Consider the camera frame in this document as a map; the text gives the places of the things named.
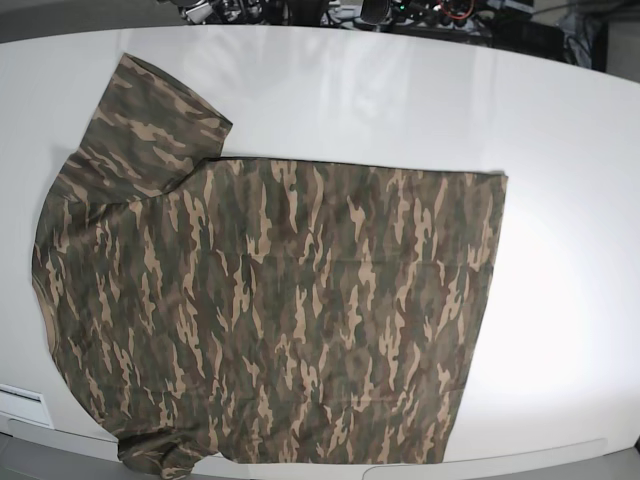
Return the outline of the camouflage T-shirt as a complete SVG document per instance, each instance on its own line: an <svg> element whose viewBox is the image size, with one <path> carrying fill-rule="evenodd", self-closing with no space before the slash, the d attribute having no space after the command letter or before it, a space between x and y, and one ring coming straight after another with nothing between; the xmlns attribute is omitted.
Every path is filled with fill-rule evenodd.
<svg viewBox="0 0 640 480"><path fill-rule="evenodd" d="M503 173L224 157L231 122L123 55L38 221L52 360L128 468L443 460Z"/></svg>

